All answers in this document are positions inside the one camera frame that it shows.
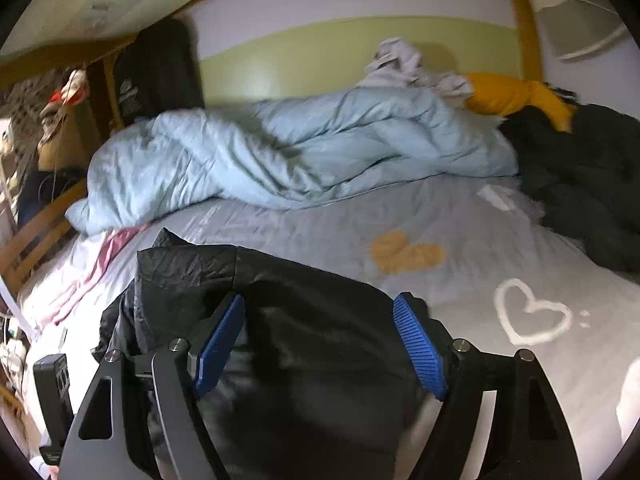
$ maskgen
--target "light blue comforter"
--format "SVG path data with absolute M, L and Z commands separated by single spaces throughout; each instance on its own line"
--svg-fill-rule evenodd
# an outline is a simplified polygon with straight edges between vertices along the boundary
M 361 88 L 166 112 L 100 147 L 88 197 L 66 217 L 94 234 L 212 196 L 296 209 L 438 173 L 514 174 L 516 156 L 495 125 L 428 89 Z

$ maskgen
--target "dark clothing pile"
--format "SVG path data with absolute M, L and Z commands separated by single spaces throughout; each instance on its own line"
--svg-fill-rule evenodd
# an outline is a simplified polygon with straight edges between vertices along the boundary
M 526 107 L 500 130 L 518 153 L 521 190 L 544 203 L 542 224 L 581 240 L 600 266 L 640 272 L 640 122 L 587 105 L 568 134 Z
M 199 403 L 232 478 L 385 479 L 422 400 L 392 317 L 365 283 L 235 246 L 194 246 L 163 230 L 105 311 L 107 349 L 153 352 L 244 297 L 246 323 L 218 386 Z M 149 428 L 168 460 L 158 413 Z

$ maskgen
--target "hanging clothes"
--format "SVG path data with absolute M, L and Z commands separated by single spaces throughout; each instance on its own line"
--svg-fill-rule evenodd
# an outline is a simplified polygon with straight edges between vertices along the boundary
M 50 70 L 15 83 L 0 92 L 0 117 L 10 118 L 8 137 L 18 158 L 17 178 L 22 186 L 28 171 L 36 169 L 38 143 L 44 136 L 40 112 L 65 80 L 64 70 Z

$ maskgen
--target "yellow pillow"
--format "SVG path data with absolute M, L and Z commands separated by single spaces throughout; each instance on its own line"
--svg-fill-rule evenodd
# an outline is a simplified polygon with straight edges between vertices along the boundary
M 465 103 L 469 110 L 477 114 L 506 117 L 532 105 L 549 117 L 556 130 L 571 131 L 575 107 L 563 102 L 541 82 L 489 73 L 469 73 L 465 76 L 474 88 L 474 94 Z

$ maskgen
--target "wooden bed frame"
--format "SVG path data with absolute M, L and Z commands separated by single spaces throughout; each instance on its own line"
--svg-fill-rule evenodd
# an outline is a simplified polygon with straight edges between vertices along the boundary
M 0 253 L 0 276 L 14 297 L 31 275 L 33 267 L 71 230 L 65 211 L 73 202 L 86 196 L 86 180 L 81 180 L 40 211 L 9 240 Z M 36 238 L 28 254 L 25 248 Z
M 191 0 L 176 10 L 174 15 L 200 1 L 202 0 Z M 528 80 L 542 80 L 543 70 L 538 31 L 529 0 L 511 0 L 511 3 L 515 13 L 522 73 Z M 99 62 L 104 71 L 113 126 L 120 129 L 123 127 L 123 123 L 118 111 L 113 65 L 121 50 L 134 38 L 135 35 L 129 35 L 116 40 L 76 44 L 73 48 L 58 45 L 37 49 L 9 63 L 0 65 L 0 87 L 42 72 L 51 68 L 53 64 L 71 66 L 79 63 Z M 0 276 L 14 296 L 29 278 L 33 268 L 69 232 L 71 225 L 64 218 L 64 213 L 70 204 L 85 196 L 86 193 L 86 181 L 78 183 L 44 208 L 2 248 Z M 25 248 L 33 245 L 32 242 L 36 238 L 38 238 L 37 245 L 30 248 L 28 254 L 24 254 Z

